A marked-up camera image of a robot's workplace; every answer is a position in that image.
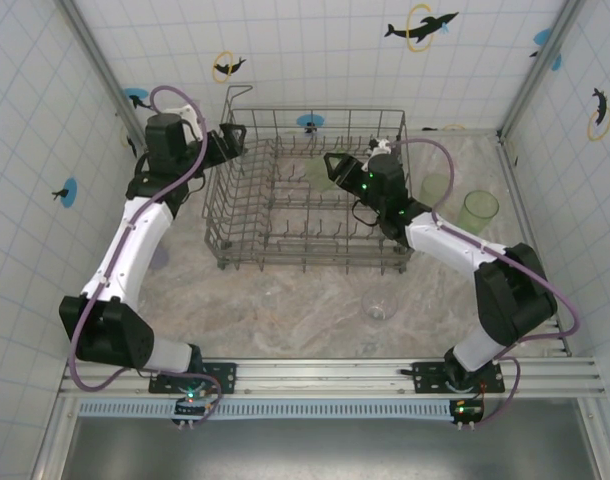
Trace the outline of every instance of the white tile wall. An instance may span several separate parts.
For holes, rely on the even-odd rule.
[[[594,88],[610,108],[610,1],[587,2],[562,55],[512,139],[517,176],[547,271],[583,313],[574,353],[596,356],[610,396],[610,129],[597,141],[587,133],[603,132],[591,124]]]
[[[53,0],[0,0],[0,478],[32,470],[69,346],[58,304],[118,223],[119,122]],[[51,192],[71,176],[66,210]]]
[[[540,48],[535,35],[563,3],[424,2],[431,13],[417,10],[410,28],[430,14],[458,16],[449,33],[435,33],[428,50],[414,53],[404,38],[384,38],[389,23],[405,29],[414,5],[407,1],[78,2],[123,86],[173,82],[201,101],[212,123],[231,82],[255,85],[241,102],[402,107],[411,128],[499,127]],[[217,84],[212,68],[223,51],[247,61]]]

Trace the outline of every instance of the wire dish rack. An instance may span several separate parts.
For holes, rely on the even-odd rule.
[[[346,107],[234,107],[252,89],[227,91],[221,123],[247,127],[246,153],[212,169],[203,216],[205,242],[219,268],[233,264],[380,268],[405,271],[410,249],[387,239],[374,213],[337,186],[317,191],[306,174],[307,162],[342,150],[367,159],[371,138],[406,139],[405,112]],[[296,126],[307,115],[307,127]],[[411,193],[409,152],[397,149]]]

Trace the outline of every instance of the metal corner post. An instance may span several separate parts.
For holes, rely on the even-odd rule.
[[[118,80],[114,76],[111,67],[103,56],[100,47],[96,43],[83,15],[81,14],[75,0],[56,0],[56,5],[63,16],[68,20],[72,32],[76,36],[81,48],[92,64],[92,68],[98,74],[101,83],[105,87],[107,95],[112,99],[118,115],[120,115],[125,129],[130,138],[141,147],[145,146],[145,134],[140,122],[134,114],[134,110],[123,94]]]
[[[507,117],[500,129],[500,139],[504,141],[514,131],[536,90],[545,78],[556,56],[560,53],[563,42],[571,30],[579,13],[585,6],[585,0],[567,0],[561,13],[552,27],[551,33],[543,48],[541,48],[534,67],[523,82],[516,100],[512,103]]]

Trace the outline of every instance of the glass cup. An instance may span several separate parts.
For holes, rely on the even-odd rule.
[[[434,208],[434,205],[443,198],[449,185],[449,177],[440,173],[430,173],[423,179],[421,194],[418,201]]]
[[[498,200],[489,192],[474,190],[465,197],[456,225],[478,235],[498,213]]]
[[[387,320],[392,318],[398,310],[396,293],[391,287],[372,287],[363,294],[361,307],[369,318]]]

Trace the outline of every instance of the beige marble surface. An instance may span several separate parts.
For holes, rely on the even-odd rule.
[[[492,192],[500,212],[482,236],[513,245],[521,241],[492,136],[444,136],[456,163],[454,194],[441,212],[455,221],[465,195]],[[410,146],[414,192],[429,172],[447,173],[440,151]],[[442,356],[476,324],[474,287],[450,267],[415,252],[407,272],[335,267],[254,265],[224,271],[204,243],[204,198],[191,197],[161,244],[170,261],[150,270],[140,313],[157,334],[200,345],[209,357],[354,358]],[[369,318],[361,296],[387,286],[396,315]],[[522,356],[544,355],[543,345],[522,347]]]

